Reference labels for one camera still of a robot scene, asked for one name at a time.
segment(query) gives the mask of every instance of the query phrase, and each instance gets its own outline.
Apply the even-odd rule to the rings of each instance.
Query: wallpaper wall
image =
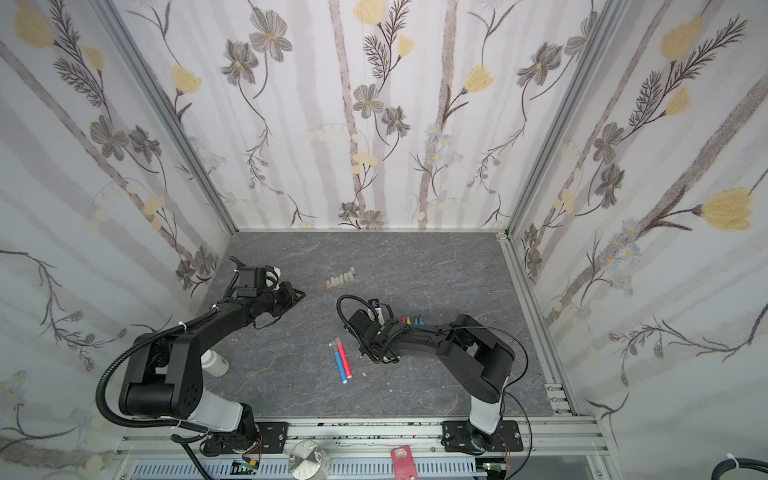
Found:
[[[0,12],[0,476],[101,478],[99,376],[193,314],[229,236],[87,2]]]
[[[240,228],[502,228],[603,5],[116,0]]]
[[[632,1],[515,232],[630,480],[766,458],[767,27],[765,2]]]

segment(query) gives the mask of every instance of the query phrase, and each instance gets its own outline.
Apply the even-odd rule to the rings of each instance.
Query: marble surface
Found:
[[[551,408],[528,328],[493,233],[261,233],[240,232],[231,240],[201,312],[223,294],[234,255],[248,265],[271,265],[306,292],[306,298],[278,323],[247,327],[215,350],[231,363],[220,378],[207,372],[205,385],[228,399],[245,402],[256,416],[468,415],[470,397],[437,360],[403,357],[376,365],[360,358],[354,338],[336,313],[336,298],[351,293],[389,303],[397,317],[422,314],[427,325],[447,323],[459,313],[509,331],[525,345],[530,366],[510,388],[529,415]],[[357,270],[355,281],[328,292],[326,280]],[[345,303],[351,316],[357,309]],[[256,320],[262,326],[272,317]],[[341,383],[329,342],[340,336],[353,377]],[[512,375],[525,366],[518,357]],[[507,413],[520,414],[508,399]]]

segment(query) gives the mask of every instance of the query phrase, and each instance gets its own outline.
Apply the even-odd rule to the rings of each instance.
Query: black mounting plate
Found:
[[[257,422],[261,431],[262,453],[283,453],[288,437],[287,422]]]
[[[518,423],[514,420],[502,420],[492,436],[492,445],[487,452],[503,452],[504,444],[510,452],[522,452],[523,441]],[[467,452],[472,450],[467,421],[446,421],[442,423],[442,444],[446,452]]]

